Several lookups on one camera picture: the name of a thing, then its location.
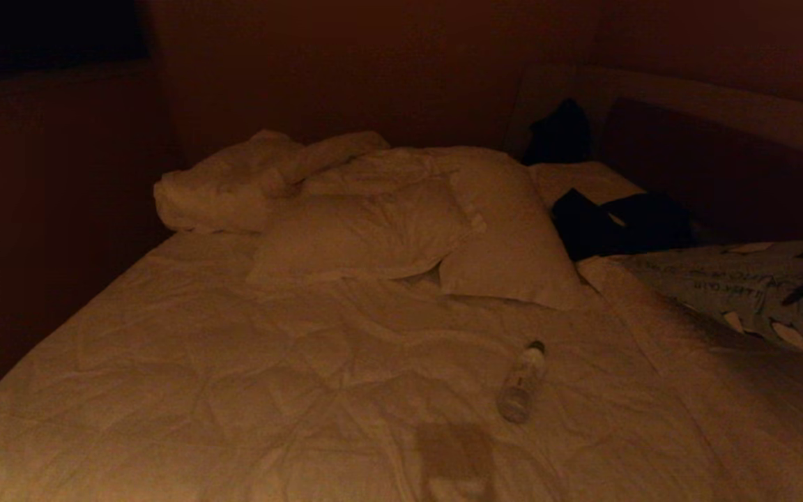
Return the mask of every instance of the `bottle cap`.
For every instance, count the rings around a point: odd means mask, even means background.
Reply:
[[[532,343],[528,344],[526,349],[538,349],[541,353],[544,353],[544,343],[541,340],[535,340]]]

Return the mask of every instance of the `white comforter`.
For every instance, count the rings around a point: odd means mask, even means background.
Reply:
[[[600,298],[449,298],[428,274],[255,298],[254,246],[176,235],[25,357],[0,500],[745,500],[777,476],[733,467]],[[534,339],[548,374],[511,425],[494,397]]]

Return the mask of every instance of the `white pillow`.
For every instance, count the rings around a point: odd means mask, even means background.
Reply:
[[[247,281],[281,289],[341,277],[423,273],[484,223],[462,206],[447,176],[376,196],[300,198],[262,234]]]
[[[444,258],[439,266],[443,292],[499,296],[560,310],[587,301],[525,166],[490,150],[431,152],[437,168],[458,171],[455,190],[471,201],[487,226],[484,234]]]
[[[536,163],[528,171],[547,209],[572,188],[596,204],[644,193],[603,162]]]
[[[380,150],[306,178],[302,194],[385,194],[436,174],[427,150]]]
[[[188,171],[168,172],[153,188],[157,213],[175,231],[262,231],[305,177],[354,156],[389,147],[375,132],[331,137],[303,146],[261,131]]]

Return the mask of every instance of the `pillow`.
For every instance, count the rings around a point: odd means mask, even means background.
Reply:
[[[459,196],[484,218],[484,234],[468,239],[439,266],[443,292],[497,296],[567,310],[583,287],[526,168],[504,153],[432,149],[439,171],[457,171]]]
[[[597,204],[644,191],[602,162],[539,163],[528,171],[548,209],[572,188]]]
[[[376,196],[303,197],[262,234],[247,281],[281,289],[341,277],[424,273],[484,223],[462,206],[449,177]]]
[[[437,174],[423,149],[379,150],[354,158],[303,182],[303,196],[376,195]]]
[[[715,245],[621,257],[634,275],[739,333],[803,350],[803,241]]]
[[[285,134],[264,130],[188,171],[163,175],[153,188],[157,213],[175,231],[261,231],[306,176],[386,147],[375,132],[303,146]]]

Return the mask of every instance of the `bedsheet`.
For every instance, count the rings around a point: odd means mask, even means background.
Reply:
[[[252,236],[178,234],[0,382],[0,500],[745,500],[598,296],[443,296],[434,274],[267,296]],[[531,419],[494,398],[531,340]]]
[[[582,261],[579,270],[678,392],[748,499],[803,501],[803,353],[657,295],[614,258]]]

